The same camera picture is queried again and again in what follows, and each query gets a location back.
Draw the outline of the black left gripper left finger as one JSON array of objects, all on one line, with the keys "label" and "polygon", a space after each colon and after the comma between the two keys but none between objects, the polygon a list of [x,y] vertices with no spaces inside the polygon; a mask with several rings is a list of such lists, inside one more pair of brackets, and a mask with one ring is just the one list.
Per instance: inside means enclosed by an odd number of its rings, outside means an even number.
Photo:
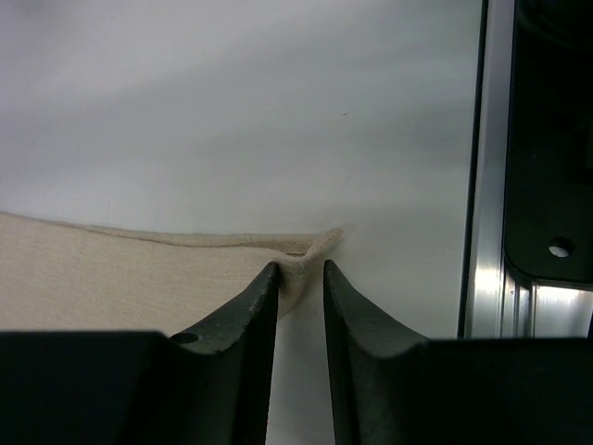
[{"label": "black left gripper left finger", "polygon": [[172,336],[5,332],[5,444],[261,444],[280,269]]}]

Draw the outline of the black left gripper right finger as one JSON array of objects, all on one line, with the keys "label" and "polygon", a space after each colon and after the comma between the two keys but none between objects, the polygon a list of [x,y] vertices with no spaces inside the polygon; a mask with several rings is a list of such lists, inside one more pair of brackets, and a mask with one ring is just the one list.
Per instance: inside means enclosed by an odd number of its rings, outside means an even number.
[{"label": "black left gripper right finger", "polygon": [[432,340],[323,267],[339,444],[588,444],[592,343]]}]

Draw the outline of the beige cloth napkin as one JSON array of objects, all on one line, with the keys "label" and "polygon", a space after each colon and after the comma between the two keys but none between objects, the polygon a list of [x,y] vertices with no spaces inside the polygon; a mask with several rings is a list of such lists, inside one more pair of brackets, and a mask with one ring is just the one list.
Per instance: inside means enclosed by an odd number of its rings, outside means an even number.
[{"label": "beige cloth napkin", "polygon": [[269,263],[280,268],[286,314],[342,234],[170,234],[5,213],[1,326],[174,334],[234,298]]}]

